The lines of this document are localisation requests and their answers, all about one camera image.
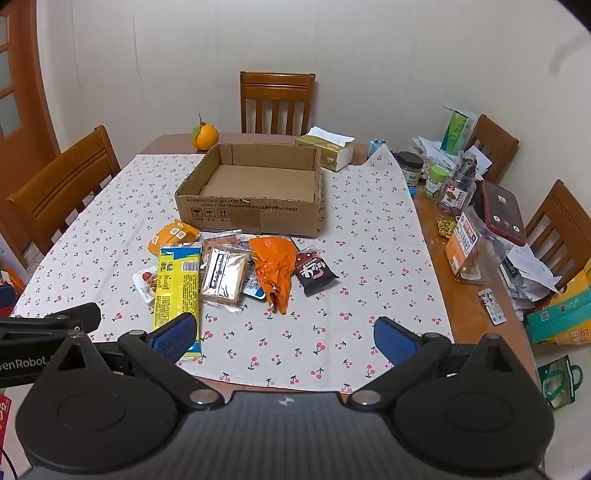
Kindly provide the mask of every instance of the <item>smartphone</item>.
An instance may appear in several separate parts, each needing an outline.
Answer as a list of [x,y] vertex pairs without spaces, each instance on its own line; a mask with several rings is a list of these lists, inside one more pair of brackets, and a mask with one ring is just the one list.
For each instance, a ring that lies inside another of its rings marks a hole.
[[527,243],[517,199],[509,190],[483,180],[476,189],[472,205],[491,232],[519,247]]

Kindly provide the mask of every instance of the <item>green jar lid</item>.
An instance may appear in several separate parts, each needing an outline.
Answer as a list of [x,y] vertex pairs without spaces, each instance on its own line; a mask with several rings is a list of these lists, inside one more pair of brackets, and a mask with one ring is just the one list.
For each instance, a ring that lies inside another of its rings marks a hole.
[[448,174],[448,171],[440,165],[431,165],[429,167],[429,178],[435,183],[445,181]]

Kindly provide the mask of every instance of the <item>green bag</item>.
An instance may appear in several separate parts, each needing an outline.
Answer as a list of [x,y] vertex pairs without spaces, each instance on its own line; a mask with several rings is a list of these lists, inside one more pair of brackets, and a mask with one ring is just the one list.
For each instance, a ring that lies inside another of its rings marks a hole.
[[[579,379],[574,382],[574,373],[578,372]],[[542,395],[552,410],[573,403],[574,392],[583,383],[583,370],[578,365],[571,365],[569,356],[538,368]]]

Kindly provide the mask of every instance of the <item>orange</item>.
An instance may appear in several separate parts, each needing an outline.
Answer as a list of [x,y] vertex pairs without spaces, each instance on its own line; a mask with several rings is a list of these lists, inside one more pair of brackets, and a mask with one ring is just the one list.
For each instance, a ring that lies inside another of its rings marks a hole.
[[197,148],[197,150],[209,150],[217,143],[218,139],[219,134],[217,133],[216,128],[201,120],[201,115],[199,115],[199,125],[193,128],[193,135],[191,138],[193,146]]

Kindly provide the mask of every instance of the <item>door window pane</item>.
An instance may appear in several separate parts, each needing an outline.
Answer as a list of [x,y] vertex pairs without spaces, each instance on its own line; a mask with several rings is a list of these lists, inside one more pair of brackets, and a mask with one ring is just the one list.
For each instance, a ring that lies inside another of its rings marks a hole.
[[18,130],[22,126],[18,116],[17,103],[14,93],[0,98],[0,128],[5,137]]
[[8,41],[8,17],[0,17],[0,45]]
[[8,50],[0,53],[0,90],[12,85],[10,65],[8,64]]

